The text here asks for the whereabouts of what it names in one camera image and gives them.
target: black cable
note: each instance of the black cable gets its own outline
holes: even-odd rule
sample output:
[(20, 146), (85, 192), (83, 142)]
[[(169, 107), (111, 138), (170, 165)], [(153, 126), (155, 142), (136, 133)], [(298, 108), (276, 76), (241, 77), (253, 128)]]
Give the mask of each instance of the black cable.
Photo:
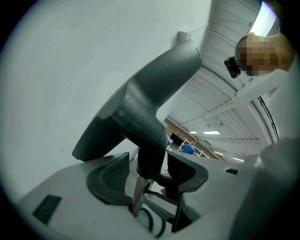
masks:
[(271, 122), (271, 125), (272, 125), (272, 128), (273, 128), (273, 131), (275, 133), (276, 140), (279, 141), (279, 135), (278, 135), (277, 128), (276, 128), (276, 125), (275, 125), (275, 122), (274, 122), (274, 120), (272, 118), (271, 113), (269, 112), (269, 110), (268, 110), (268, 108), (267, 108), (267, 106), (266, 106), (263, 98), (262, 97), (258, 97), (257, 99), (261, 103), (261, 105), (262, 105), (263, 109), (265, 110), (265, 112), (267, 113), (267, 116), (268, 116), (269, 121)]
[(165, 226), (166, 226), (165, 220), (161, 218), (161, 222), (162, 222), (161, 230), (158, 233), (158, 235), (155, 236), (156, 238), (160, 238), (165, 233)]
[(212, 30), (212, 29), (211, 29), (211, 31), (213, 31), (213, 32), (215, 32), (215, 33), (217, 33), (217, 34), (220, 34), (220, 35), (222, 35), (223, 37), (227, 38), (228, 40), (232, 41), (230, 38), (224, 36), (223, 34), (217, 32), (217, 31), (214, 31), (214, 30)]

